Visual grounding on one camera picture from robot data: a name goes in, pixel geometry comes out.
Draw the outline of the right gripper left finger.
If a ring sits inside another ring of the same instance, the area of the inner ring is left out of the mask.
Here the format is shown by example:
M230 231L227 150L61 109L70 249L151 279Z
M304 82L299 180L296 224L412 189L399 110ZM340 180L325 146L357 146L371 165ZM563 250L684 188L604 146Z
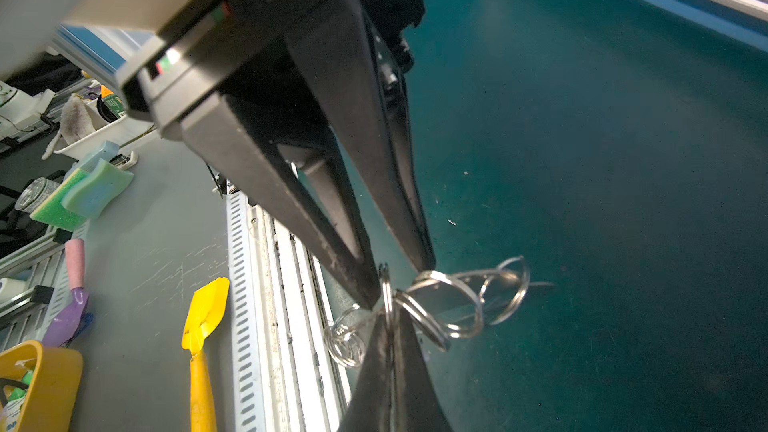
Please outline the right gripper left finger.
M338 431L389 431L392 412L392 344L384 317L374 323L360 374Z

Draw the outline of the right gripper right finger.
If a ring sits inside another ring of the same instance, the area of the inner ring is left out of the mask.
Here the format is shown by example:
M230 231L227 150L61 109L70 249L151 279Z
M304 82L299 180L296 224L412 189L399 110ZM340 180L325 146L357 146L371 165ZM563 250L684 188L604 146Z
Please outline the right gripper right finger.
M395 431L452 431L406 311L396 312L393 340Z

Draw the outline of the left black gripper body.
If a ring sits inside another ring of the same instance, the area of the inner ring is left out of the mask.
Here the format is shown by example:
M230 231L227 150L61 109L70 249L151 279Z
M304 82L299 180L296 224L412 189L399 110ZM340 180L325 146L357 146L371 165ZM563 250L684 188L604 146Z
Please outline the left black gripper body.
M171 140L180 121L325 0L190 0L118 71L130 118ZM403 37L420 24L424 0L358 0L403 72L414 63Z

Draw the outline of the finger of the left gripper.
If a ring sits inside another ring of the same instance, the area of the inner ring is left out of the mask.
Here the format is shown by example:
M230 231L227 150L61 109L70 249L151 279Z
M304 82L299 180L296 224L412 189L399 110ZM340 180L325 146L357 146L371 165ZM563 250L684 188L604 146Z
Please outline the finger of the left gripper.
M390 62L388 54L360 0L318 1L285 35L291 58L391 234L416 270L432 270L412 156L386 112L380 66Z
M381 286L336 138L316 108L212 94L180 122L184 142L319 259L361 306Z

